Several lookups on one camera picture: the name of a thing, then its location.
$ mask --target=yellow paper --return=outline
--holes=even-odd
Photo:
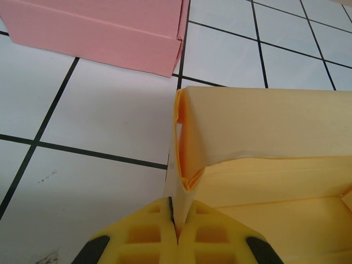
[[[351,256],[350,196],[340,196],[352,188],[352,92],[187,87],[175,101],[169,160],[164,194],[173,197],[178,229],[196,198],[280,245],[284,262],[344,263],[333,261]],[[282,208],[288,213],[280,232],[267,231]],[[304,223],[308,216],[315,229]],[[297,225],[291,242],[280,235]],[[321,242],[321,232],[333,239]]]

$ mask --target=pink box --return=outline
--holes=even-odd
[[[189,0],[0,0],[18,44],[170,77]]]

